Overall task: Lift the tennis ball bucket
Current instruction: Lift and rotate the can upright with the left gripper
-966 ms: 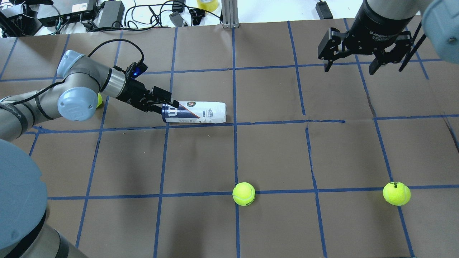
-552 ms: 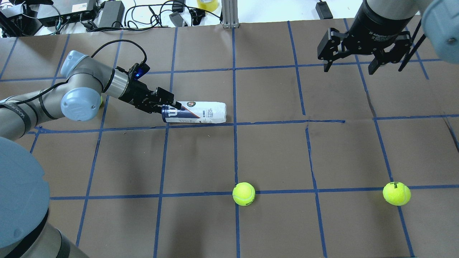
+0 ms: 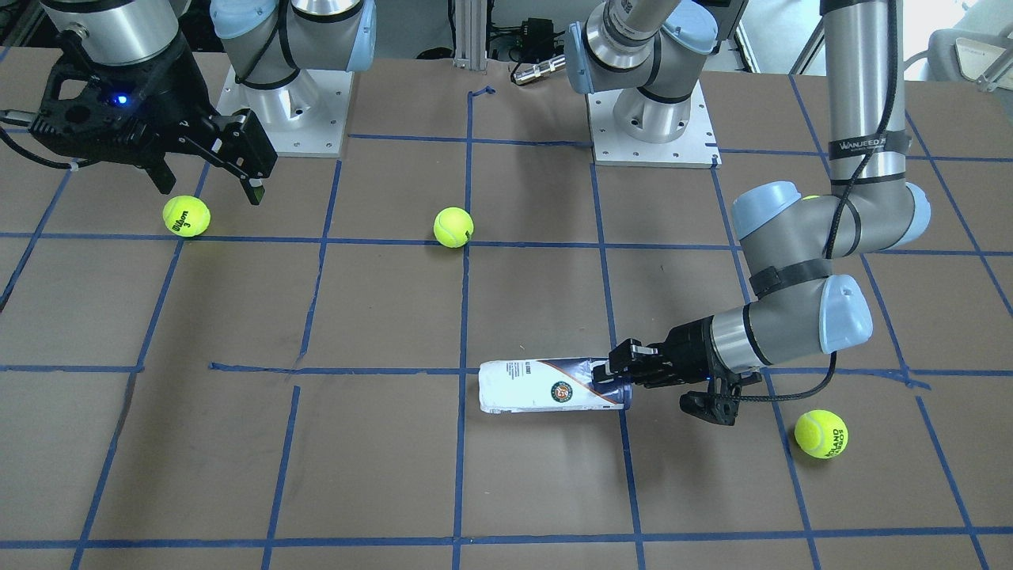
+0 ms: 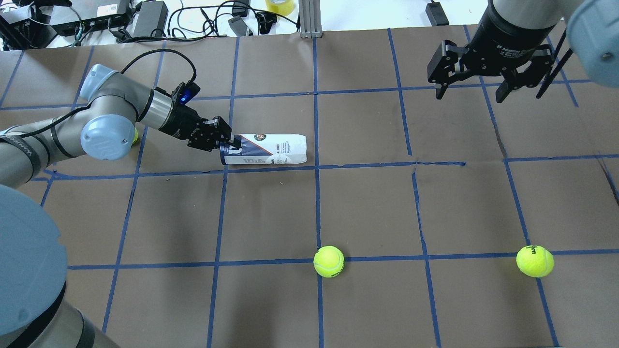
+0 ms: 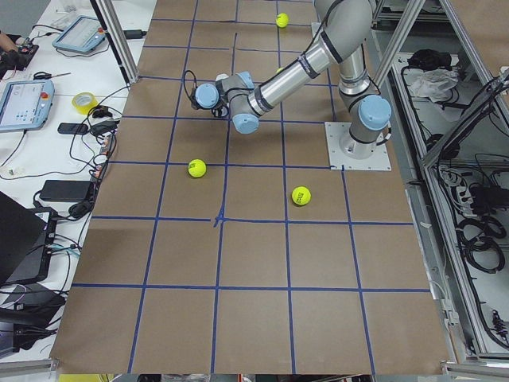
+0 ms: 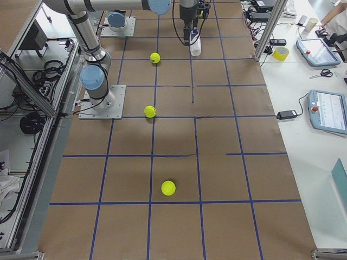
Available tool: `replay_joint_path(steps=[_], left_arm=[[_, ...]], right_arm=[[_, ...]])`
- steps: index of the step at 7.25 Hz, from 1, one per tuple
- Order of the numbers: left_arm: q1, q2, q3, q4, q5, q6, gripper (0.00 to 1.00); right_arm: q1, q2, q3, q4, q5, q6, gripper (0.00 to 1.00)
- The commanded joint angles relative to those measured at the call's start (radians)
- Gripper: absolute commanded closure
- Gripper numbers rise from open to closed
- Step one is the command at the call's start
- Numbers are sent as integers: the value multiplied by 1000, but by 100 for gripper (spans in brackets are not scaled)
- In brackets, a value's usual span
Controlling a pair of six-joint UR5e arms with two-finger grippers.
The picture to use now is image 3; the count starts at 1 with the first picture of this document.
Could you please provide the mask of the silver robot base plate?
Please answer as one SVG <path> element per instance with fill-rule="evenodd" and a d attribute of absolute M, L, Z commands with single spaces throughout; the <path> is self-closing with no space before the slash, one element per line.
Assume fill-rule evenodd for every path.
<path fill-rule="evenodd" d="M 723 164 L 702 85 L 663 104 L 636 88 L 586 95 L 594 162 L 605 166 L 716 169 Z"/>

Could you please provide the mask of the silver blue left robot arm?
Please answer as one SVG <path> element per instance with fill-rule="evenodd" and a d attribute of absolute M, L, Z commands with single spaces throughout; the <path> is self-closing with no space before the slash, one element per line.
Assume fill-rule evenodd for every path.
<path fill-rule="evenodd" d="M 901 65 L 900 1 L 822 1 L 831 191 L 795 184 L 753 188 L 732 203 L 753 302 L 673 328 L 651 345 L 626 340 L 594 382 L 646 387 L 708 382 L 737 396 L 762 368 L 836 353 L 871 338 L 871 310 L 833 261 L 897 248 L 927 228 L 925 192 L 907 181 L 909 135 Z"/>

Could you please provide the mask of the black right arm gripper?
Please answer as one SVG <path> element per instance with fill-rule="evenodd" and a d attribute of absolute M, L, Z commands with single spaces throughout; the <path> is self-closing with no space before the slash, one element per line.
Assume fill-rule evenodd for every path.
<path fill-rule="evenodd" d="M 249 203 L 261 205 L 276 154 L 252 109 L 221 115 L 182 32 L 140 63 L 99 64 L 79 33 L 61 32 L 62 55 L 51 68 L 30 134 L 66 158 L 142 167 L 167 196 L 176 177 L 166 153 L 209 149 L 212 165 L 238 178 Z"/>

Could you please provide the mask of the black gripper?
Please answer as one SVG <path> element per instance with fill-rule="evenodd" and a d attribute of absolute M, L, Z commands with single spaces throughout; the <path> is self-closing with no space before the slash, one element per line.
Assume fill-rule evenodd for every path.
<path fill-rule="evenodd" d="M 706 317 L 674 327 L 658 343 L 643 345 L 640 340 L 623 340 L 610 352 L 605 371 L 592 371 L 590 389 L 598 397 L 630 397 L 634 385 L 663 387 L 706 382 L 707 389 L 713 390 L 712 320 Z"/>

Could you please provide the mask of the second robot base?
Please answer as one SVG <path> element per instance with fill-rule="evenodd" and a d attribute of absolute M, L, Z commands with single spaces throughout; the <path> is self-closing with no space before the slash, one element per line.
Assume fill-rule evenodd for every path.
<path fill-rule="evenodd" d="M 355 77 L 347 71 L 302 70 L 288 85 L 258 90 L 237 84 L 230 69 L 217 109 L 252 109 L 281 158 L 340 158 Z"/>

